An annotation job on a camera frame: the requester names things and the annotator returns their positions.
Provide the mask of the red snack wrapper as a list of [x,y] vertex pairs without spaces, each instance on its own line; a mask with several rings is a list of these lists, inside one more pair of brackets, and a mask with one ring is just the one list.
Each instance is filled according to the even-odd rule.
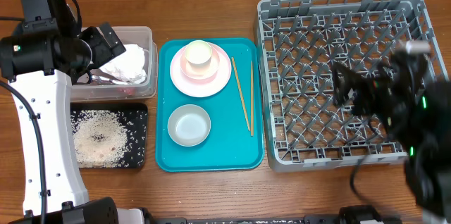
[[128,82],[123,82],[117,80],[116,78],[95,75],[90,71],[87,72],[89,85],[96,85],[96,91],[104,95],[125,95],[132,96],[137,93],[137,91],[130,86]]

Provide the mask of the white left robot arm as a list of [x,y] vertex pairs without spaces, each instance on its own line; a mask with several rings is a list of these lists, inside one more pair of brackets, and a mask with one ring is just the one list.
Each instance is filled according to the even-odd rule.
[[76,0],[21,0],[18,32],[1,40],[1,86],[12,95],[25,161],[23,223],[151,223],[146,209],[90,200],[75,155],[73,85],[125,51],[108,23],[82,27]]

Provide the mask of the white tissue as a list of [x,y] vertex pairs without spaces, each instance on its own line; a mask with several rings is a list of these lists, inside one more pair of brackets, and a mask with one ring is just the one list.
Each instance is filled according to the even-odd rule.
[[106,73],[121,82],[139,84],[145,81],[145,51],[137,44],[125,44],[125,52],[100,67]]

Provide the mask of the grey bowl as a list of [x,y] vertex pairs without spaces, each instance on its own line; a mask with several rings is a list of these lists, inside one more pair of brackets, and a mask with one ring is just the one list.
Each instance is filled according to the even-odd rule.
[[211,131],[209,114],[200,106],[186,104],[172,112],[167,123],[170,138],[182,147],[201,144]]

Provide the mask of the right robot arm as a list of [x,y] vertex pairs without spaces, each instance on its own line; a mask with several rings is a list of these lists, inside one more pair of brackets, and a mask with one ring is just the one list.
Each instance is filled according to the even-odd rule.
[[450,82],[424,82],[429,53],[397,50],[363,77],[341,63],[332,67],[335,106],[353,102],[354,116],[377,117],[390,141],[409,157],[404,165],[416,203],[450,220]]

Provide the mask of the wooden chopstick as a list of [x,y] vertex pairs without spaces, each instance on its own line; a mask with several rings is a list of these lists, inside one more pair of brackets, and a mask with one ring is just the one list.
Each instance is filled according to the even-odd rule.
[[248,131],[250,131],[249,118],[248,118],[248,115],[247,115],[247,109],[246,109],[246,106],[245,106],[245,100],[244,100],[244,97],[243,97],[242,88],[241,88],[240,79],[239,79],[239,74],[238,74],[238,71],[237,71],[237,66],[236,66],[234,57],[231,58],[231,61],[232,61],[232,66],[233,66],[233,70],[234,70],[234,73],[235,73],[235,79],[236,79],[236,83],[237,83],[238,92],[239,92],[239,95],[240,95],[240,101],[241,101],[241,104],[242,104],[242,110],[243,110],[245,121],[246,121],[246,124],[247,124],[247,129],[248,129]]
[[253,62],[251,61],[251,69],[250,69],[250,135],[254,136],[254,70],[253,70]]

